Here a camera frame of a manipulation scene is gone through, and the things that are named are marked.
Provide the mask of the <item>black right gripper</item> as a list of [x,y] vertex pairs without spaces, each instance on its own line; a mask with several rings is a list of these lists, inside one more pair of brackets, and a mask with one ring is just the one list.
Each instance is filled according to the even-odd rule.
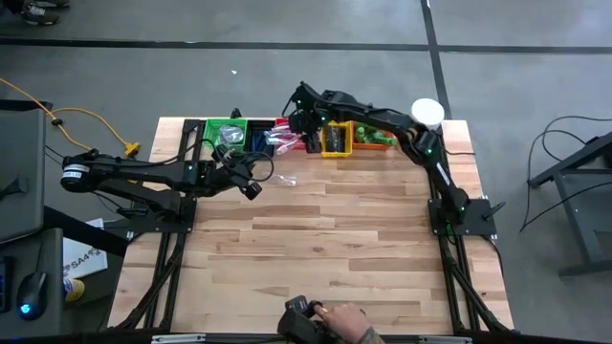
[[321,141],[316,133],[327,122],[327,111],[322,108],[298,108],[289,114],[290,130],[304,136],[307,152],[320,153]]

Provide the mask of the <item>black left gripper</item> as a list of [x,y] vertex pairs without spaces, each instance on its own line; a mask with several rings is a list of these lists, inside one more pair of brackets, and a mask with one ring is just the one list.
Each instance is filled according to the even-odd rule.
[[215,192],[237,187],[244,191],[251,185],[253,164],[240,161],[240,153],[229,151],[226,145],[216,145],[211,154],[216,162],[225,165],[216,167],[209,175],[208,185]]

